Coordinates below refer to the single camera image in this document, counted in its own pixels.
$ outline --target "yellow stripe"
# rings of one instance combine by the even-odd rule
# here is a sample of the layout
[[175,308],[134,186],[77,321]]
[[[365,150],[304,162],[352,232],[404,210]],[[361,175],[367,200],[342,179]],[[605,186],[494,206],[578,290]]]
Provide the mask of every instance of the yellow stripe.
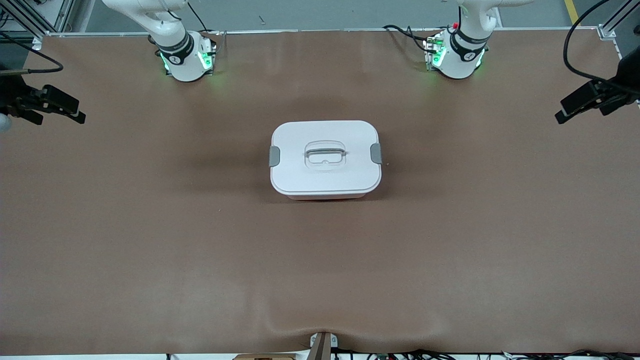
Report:
[[569,12],[571,23],[575,24],[575,22],[578,21],[578,12],[575,11],[575,4],[573,3],[573,0],[564,0],[564,5],[566,6],[566,11]]

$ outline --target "white storage box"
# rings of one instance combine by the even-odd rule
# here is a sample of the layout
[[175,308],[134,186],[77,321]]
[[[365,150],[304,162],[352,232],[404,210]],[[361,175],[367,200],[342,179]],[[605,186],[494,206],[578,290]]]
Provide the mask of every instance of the white storage box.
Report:
[[288,122],[271,137],[271,184],[294,200],[355,199],[380,184],[378,132],[362,120]]

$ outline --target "brown table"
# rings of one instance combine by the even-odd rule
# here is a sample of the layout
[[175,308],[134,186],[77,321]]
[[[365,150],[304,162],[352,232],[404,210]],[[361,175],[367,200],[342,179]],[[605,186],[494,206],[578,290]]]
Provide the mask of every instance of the brown table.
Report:
[[[179,83],[146,38],[46,38],[80,126],[0,136],[2,354],[343,348],[640,352],[640,112],[563,126],[586,80],[562,31],[500,31],[469,79],[383,32],[229,35]],[[578,31],[572,61],[614,74]],[[31,56],[29,66],[48,66]],[[385,165],[362,200],[269,183],[273,130],[364,119]]]

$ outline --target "brown tabletop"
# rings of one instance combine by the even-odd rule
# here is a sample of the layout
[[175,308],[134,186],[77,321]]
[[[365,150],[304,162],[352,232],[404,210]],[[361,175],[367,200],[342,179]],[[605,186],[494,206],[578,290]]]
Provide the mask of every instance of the brown tabletop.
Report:
[[[25,79],[87,121],[0,136],[0,353],[284,351],[320,330],[367,352],[640,352],[640,112],[556,124],[586,81],[564,34],[496,32],[461,81],[397,33],[229,35],[196,83],[144,37],[46,38],[65,70]],[[571,57],[618,61],[590,30]],[[318,119],[378,129],[378,189],[272,189],[271,133]]]

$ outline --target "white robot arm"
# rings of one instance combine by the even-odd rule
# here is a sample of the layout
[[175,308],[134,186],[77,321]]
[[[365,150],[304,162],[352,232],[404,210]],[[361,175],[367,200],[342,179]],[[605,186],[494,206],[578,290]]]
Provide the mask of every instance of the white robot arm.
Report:
[[215,47],[211,39],[186,31],[172,11],[187,0],[102,0],[145,28],[160,49],[167,71],[179,81],[194,81],[213,68]]
[[471,75],[480,66],[484,46],[497,25],[496,8],[520,6],[534,0],[458,0],[458,28],[437,34],[428,49],[429,64],[454,79]]

